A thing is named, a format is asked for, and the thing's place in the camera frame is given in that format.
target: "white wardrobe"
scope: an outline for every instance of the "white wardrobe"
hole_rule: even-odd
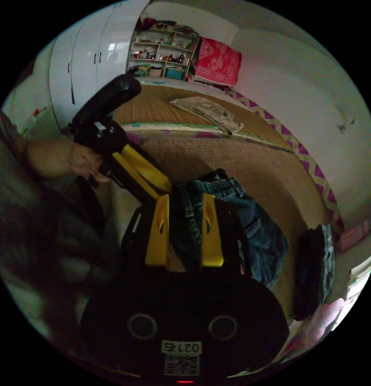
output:
[[[124,0],[79,21],[57,38],[50,98],[60,129],[104,85],[127,70],[136,23],[149,0]]]

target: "person's arm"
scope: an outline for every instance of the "person's arm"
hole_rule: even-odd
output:
[[[100,183],[109,181],[109,178],[98,172],[102,157],[73,140],[49,139],[32,142],[18,136],[17,146],[27,166],[42,180],[76,173],[86,179],[92,174]]]

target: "bamboo mat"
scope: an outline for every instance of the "bamboo mat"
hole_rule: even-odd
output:
[[[203,118],[180,110],[170,101],[186,97],[204,97],[223,106],[235,116],[236,122],[244,124],[241,132],[248,133],[278,145],[288,151],[291,146],[263,118],[246,108],[229,103],[223,99],[200,92],[182,90],[165,86],[142,85],[141,94],[113,112],[113,119],[122,125],[131,123],[181,123],[189,125],[205,125]]]
[[[290,248],[272,291],[286,319],[292,319],[297,240],[309,228],[328,223],[324,201],[296,155],[257,143],[210,138],[150,139],[142,147],[157,160],[172,183],[195,179],[212,169],[225,169],[280,226]],[[113,189],[119,239],[138,205],[128,192]],[[171,258],[171,268],[181,270],[176,257]]]

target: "box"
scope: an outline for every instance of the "box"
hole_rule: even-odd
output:
[[[165,77],[171,78],[171,79],[181,79],[183,75],[184,75],[183,70],[177,70],[174,68],[168,68],[165,73]]]
[[[149,76],[161,76],[162,69],[151,67],[148,71]]]

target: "zigzag pattern border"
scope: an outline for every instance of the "zigzag pattern border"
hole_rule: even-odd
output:
[[[319,193],[321,194],[325,202],[332,231],[337,235],[343,233],[345,230],[345,226],[334,193],[330,188],[330,185],[327,182],[320,167],[311,157],[305,147],[293,136],[293,134],[291,134],[291,132],[283,124],[280,123],[277,118],[272,116],[269,112],[265,111],[257,103],[248,99],[247,97],[235,90],[226,91],[226,94],[236,99],[238,102],[243,103],[255,114],[262,117],[292,147],[296,156],[300,159],[303,166],[309,172],[311,178],[313,179]]]

